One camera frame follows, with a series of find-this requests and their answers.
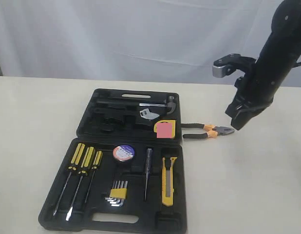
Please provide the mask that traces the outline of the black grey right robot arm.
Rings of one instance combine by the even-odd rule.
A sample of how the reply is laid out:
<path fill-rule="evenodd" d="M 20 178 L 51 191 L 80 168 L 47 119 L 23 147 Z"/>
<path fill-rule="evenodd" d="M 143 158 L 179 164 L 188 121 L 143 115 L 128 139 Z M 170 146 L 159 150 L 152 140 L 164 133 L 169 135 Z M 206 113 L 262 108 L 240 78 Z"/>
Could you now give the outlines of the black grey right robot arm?
<path fill-rule="evenodd" d="M 235 82 L 237 92 L 226 109 L 233 128 L 242 129 L 272 104 L 291 69 L 301 66 L 300 56 L 301 0 L 284 0 L 274 13 L 271 33 L 258 59 L 231 57 L 224 68 L 225 75 L 244 72 Z"/>

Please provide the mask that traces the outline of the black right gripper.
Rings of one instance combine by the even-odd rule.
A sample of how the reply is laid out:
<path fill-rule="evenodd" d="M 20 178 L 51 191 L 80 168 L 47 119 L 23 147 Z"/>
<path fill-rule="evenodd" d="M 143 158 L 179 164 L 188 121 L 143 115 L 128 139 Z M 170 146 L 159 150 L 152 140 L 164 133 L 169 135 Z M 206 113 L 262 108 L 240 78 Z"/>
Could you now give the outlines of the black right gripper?
<path fill-rule="evenodd" d="M 225 110 L 225 114 L 231 118 L 230 125 L 236 130 L 241 130 L 252 118 L 268 108 L 274 100 L 274 98 L 269 101 L 246 98 L 242 94 L 244 79 L 244 77 L 239 77 L 235 81 L 234 86 L 237 88 L 237 92 Z"/>

